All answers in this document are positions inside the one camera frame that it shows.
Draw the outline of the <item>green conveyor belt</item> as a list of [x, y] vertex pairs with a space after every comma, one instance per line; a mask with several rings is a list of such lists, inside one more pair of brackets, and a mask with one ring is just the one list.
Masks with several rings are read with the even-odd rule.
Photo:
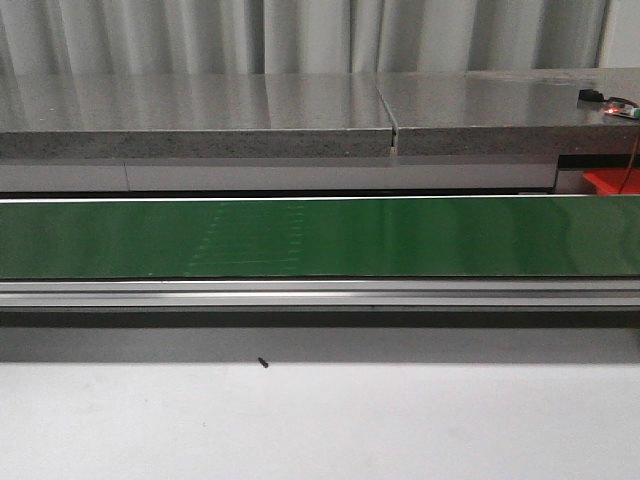
[[8, 280], [637, 276], [635, 196], [7, 202]]

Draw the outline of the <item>grey stone slab right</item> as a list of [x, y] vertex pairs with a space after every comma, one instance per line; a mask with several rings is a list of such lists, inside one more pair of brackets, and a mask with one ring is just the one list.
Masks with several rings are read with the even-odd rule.
[[582, 89], [639, 98], [636, 68], [388, 73], [376, 78], [400, 155], [628, 154], [636, 122]]

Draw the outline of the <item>grey stone slab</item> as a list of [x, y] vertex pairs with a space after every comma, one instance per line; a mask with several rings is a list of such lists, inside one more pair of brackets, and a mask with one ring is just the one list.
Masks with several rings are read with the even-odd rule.
[[388, 73], [376, 78], [400, 155], [628, 154], [636, 122], [582, 89], [639, 98], [636, 68]]
[[387, 155], [372, 77], [35, 74], [1, 80], [5, 158]]

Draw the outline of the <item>red plastic tray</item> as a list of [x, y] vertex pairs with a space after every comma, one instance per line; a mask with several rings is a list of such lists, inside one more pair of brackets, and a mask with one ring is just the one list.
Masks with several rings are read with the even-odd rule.
[[638, 169], [596, 168], [583, 173], [597, 195], [639, 194], [640, 175]]

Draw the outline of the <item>small black sensor module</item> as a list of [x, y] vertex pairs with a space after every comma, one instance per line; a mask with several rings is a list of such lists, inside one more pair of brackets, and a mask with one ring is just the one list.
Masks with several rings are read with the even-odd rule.
[[578, 93], [577, 105], [580, 108], [596, 108], [605, 102], [604, 95], [595, 89], [581, 89]]

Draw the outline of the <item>grey stone slab left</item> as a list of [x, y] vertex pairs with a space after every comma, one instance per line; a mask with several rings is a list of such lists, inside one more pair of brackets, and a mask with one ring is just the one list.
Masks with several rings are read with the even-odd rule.
[[1, 80], [5, 158], [387, 155], [372, 77], [35, 74]]

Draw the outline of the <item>green circuit board with LED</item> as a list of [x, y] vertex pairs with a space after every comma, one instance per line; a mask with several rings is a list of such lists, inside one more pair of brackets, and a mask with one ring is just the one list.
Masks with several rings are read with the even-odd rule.
[[634, 121], [639, 120], [639, 106], [633, 102], [609, 101], [605, 105], [604, 113]]

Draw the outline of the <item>grey pleated curtain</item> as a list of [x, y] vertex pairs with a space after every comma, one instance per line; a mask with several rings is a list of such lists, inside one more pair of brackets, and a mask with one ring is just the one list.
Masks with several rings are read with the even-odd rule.
[[635, 1], [5, 1], [1, 71], [635, 67]]

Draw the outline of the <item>aluminium conveyor frame rail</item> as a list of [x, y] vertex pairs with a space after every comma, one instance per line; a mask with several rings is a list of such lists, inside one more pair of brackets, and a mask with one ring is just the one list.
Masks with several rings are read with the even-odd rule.
[[636, 310], [636, 279], [143, 280], [4, 282], [4, 309], [265, 308]]

